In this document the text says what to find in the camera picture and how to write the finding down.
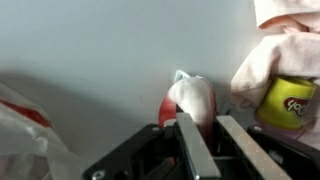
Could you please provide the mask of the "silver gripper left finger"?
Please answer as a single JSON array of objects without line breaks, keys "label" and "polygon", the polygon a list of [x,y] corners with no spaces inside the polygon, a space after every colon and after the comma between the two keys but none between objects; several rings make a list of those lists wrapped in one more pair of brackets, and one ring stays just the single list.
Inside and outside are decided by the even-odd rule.
[{"label": "silver gripper left finger", "polygon": [[221,173],[196,124],[188,113],[178,113],[176,120],[186,146],[192,180],[217,180]]}]

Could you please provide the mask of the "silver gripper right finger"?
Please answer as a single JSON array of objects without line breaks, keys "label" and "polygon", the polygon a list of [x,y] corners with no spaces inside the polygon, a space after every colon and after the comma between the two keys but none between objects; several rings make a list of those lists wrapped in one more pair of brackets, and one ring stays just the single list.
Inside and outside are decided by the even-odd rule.
[{"label": "silver gripper right finger", "polygon": [[218,116],[217,121],[264,180],[292,180],[232,116]]}]

